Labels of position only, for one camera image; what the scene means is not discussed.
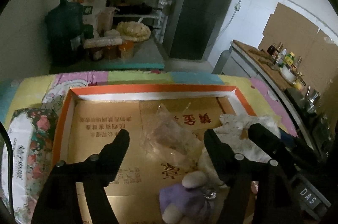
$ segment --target condiment bottle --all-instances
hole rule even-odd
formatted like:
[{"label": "condiment bottle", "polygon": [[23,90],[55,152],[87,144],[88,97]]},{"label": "condiment bottle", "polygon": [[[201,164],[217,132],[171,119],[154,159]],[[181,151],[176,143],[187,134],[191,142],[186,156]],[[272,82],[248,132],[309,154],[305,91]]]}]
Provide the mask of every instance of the condiment bottle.
[{"label": "condiment bottle", "polygon": [[296,63],[294,65],[292,65],[292,70],[294,72],[297,72],[299,66],[300,66],[300,63],[302,62],[303,58],[301,56],[298,57]]},{"label": "condiment bottle", "polygon": [[288,55],[285,56],[284,62],[291,67],[293,64],[293,60],[295,60],[295,54],[293,52],[290,52]]},{"label": "condiment bottle", "polygon": [[277,49],[275,49],[275,51],[273,52],[273,62],[276,63],[277,58],[278,58],[278,54],[282,51],[283,48],[283,44],[279,43]]},{"label": "condiment bottle", "polygon": [[283,51],[281,53],[278,54],[277,60],[276,60],[276,64],[279,67],[283,66],[283,58],[286,55],[286,48],[283,49]]},{"label": "condiment bottle", "polygon": [[273,52],[275,50],[275,46],[276,46],[276,44],[273,43],[272,45],[269,46],[269,48],[268,48],[268,50],[266,52],[269,53],[272,56]]}]

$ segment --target bowl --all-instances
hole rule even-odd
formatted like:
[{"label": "bowl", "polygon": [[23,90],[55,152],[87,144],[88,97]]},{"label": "bowl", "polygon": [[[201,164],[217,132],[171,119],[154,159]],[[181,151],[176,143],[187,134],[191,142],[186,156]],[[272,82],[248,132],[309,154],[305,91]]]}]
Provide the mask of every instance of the bowl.
[{"label": "bowl", "polygon": [[280,73],[289,84],[293,84],[295,82],[296,75],[291,72],[291,68],[288,65],[284,65],[280,70]]}]

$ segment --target cooking pot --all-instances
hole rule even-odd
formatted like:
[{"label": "cooking pot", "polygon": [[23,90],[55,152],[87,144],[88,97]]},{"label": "cooking pot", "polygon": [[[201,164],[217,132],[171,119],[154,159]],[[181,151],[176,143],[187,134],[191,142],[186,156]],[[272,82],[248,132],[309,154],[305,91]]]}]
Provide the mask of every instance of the cooking pot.
[{"label": "cooking pot", "polygon": [[120,10],[119,15],[126,15],[131,13],[131,5],[127,4],[125,0],[122,0],[116,7]]},{"label": "cooking pot", "polygon": [[141,5],[134,5],[132,7],[132,12],[138,15],[148,15],[153,11],[151,6],[146,5],[145,3]]}]

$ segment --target glass jar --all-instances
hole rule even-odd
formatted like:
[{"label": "glass jar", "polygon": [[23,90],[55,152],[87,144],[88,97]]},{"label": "glass jar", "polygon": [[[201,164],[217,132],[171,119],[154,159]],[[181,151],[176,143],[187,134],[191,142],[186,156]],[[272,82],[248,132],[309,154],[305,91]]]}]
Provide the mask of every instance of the glass jar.
[{"label": "glass jar", "polygon": [[124,44],[119,45],[119,51],[123,62],[127,59],[131,59],[134,56],[134,43],[132,41],[126,41]]}]

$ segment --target food container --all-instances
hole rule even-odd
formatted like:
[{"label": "food container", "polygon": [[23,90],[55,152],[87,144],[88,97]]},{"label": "food container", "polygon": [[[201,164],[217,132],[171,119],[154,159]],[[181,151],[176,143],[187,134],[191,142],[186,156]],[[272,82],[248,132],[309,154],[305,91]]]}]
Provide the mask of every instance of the food container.
[{"label": "food container", "polygon": [[114,60],[117,58],[117,45],[109,45],[104,47],[104,58]]},{"label": "food container", "polygon": [[89,58],[90,60],[97,62],[102,60],[104,57],[104,48],[103,47],[93,47],[89,48]]},{"label": "food container", "polygon": [[98,16],[97,16],[97,32],[109,31],[113,25],[114,14],[116,13],[115,7],[106,7]]},{"label": "food container", "polygon": [[119,51],[123,61],[131,59],[134,56],[134,43],[132,41],[126,41],[124,44],[119,45]]}]

